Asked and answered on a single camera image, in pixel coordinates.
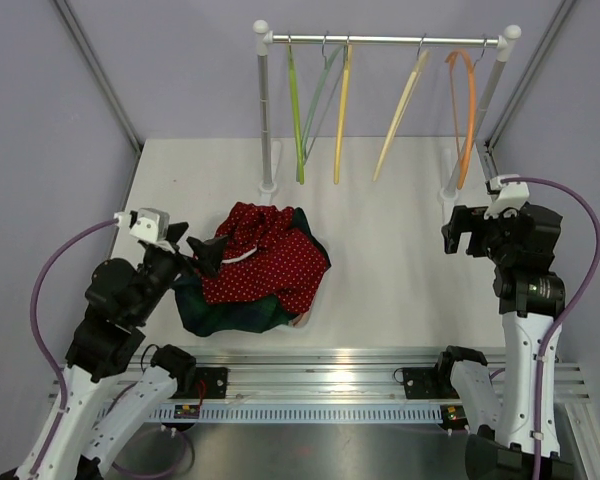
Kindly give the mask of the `red polka dot skirt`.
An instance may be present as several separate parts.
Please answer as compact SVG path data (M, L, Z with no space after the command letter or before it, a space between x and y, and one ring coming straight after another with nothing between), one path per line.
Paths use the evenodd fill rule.
M203 280L208 303L274 296L290 313L309 309L329 260L302 208L238 202L216 235L227 236L229 242L219 274Z

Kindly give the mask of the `dark green plaid skirt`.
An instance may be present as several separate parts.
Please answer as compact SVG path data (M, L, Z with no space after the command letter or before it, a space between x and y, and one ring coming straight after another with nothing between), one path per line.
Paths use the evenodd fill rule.
M173 285L182 325L198 337L230 330L260 334L286 326L299 315L284 310L274 296L248 303L210 304L203 295L205 278L214 277L194 275L180 278Z

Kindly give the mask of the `orange plastic hanger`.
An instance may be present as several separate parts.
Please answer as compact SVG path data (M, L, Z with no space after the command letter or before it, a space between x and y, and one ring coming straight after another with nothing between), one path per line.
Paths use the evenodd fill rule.
M466 132L465 132L465 143L461 147L459 144L460 132L458 122L458 109L456 102L456 90L454 84L454 70L456 63L461 61L464 64L466 76L467 76L467 119L466 119ZM446 57L445 63L449 68L449 79L450 79L450 92L452 102L452 115L454 123L454 136L456 140L456 153L457 162L456 167L458 168L458 175L456 180L452 180L452 185L457 190L462 190L468 174L471 149L474 143L477 125L477 88L476 88L476 74L475 67L476 63L472 61L468 51L464 48L456 48L452 50Z

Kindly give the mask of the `cream plastic hanger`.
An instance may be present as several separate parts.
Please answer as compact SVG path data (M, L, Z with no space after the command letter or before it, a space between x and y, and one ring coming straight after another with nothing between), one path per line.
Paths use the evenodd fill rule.
M424 33L419 40L416 61L414 63L413 69L411 70L409 77L406 81L405 87L403 89L401 97L396 106L394 116L391 120L389 129L385 136L384 143L383 143L383 146L382 146L382 149L381 149L381 152L380 152L380 155L377 160L375 170L374 170L374 173L372 176L373 182L376 182L380 176L382 167L384 165L386 157L388 156L388 154L390 152L390 149L391 149L391 146L395 139L395 136L397 134L398 128L400 127L400 125L402 123L406 109L409 105L409 102L411 101L411 98L413 97L414 91L418 85L420 78L421 78L423 69L426 67L426 65L428 63L429 50L423 48L424 40L426 37L427 37L427 34Z

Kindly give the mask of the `lime green plastic hanger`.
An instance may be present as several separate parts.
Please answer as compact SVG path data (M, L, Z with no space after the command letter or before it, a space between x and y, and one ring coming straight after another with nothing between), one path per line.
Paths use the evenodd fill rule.
M299 95L297 90L297 76L293 57L291 35L287 36L287 66L296 153L296 181L300 185L303 185L305 182L303 164L304 154L302 149L302 130L299 109Z

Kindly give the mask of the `yellow plastic hanger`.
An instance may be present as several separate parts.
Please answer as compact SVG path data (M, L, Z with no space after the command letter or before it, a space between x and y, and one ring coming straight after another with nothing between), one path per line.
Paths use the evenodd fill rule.
M338 185L340 182L342 149L343 149L345 127L346 127L348 98L349 98L349 89L350 89L352 55L353 55L353 47L351 45L350 38L347 38L347 41L345 43L345 50L344 50L344 66L343 66L343 74L342 74L342 82L341 82L339 113L338 113L336 144L335 144L335 155L334 155L333 182L335 185Z

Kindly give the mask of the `pale green plastic hanger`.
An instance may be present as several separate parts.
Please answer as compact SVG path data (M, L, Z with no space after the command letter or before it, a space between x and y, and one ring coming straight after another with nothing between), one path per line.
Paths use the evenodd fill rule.
M320 136L322 125L329 112L336 89L344 73L347 47L336 47L329 56L323 55L323 69L313 92L302 130L303 164L306 164Z

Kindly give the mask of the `orange floral white skirt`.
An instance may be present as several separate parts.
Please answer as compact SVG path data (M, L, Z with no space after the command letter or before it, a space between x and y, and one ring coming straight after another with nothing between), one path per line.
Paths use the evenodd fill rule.
M304 328L308 325L309 320L311 319L312 311L313 308L310 308L308 311L298 315L289 322L289 326L291 328Z

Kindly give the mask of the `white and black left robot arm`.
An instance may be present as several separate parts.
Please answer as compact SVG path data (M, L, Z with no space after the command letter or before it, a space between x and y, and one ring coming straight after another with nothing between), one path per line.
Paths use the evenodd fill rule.
M85 292L84 318L74 332L66 364L40 348L55 372L59 393L29 455L4 479L102 479L149 415L172 397L197 404L223 396L224 380L206 380L186 351L158 348L140 379L110 411L102 410L111 389L127 371L145 336L141 330L177 277L218 274L228 242L187 238L192 257L180 253L185 222L129 220L130 233L144 249L138 266L108 259L94 270Z

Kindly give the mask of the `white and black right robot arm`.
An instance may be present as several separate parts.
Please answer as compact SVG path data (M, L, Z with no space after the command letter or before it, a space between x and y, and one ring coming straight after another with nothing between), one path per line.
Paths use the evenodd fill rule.
M565 288L551 271L561 216L524 203L491 215L484 207L454 207L441 229L444 250L454 254L468 234L466 253L494 264L493 290L505 338L504 390L496 393L484 353L448 346L431 367L401 367L394 378L409 400L459 400L452 428L469 432L465 470L470 479L572 479L555 429L557 320Z

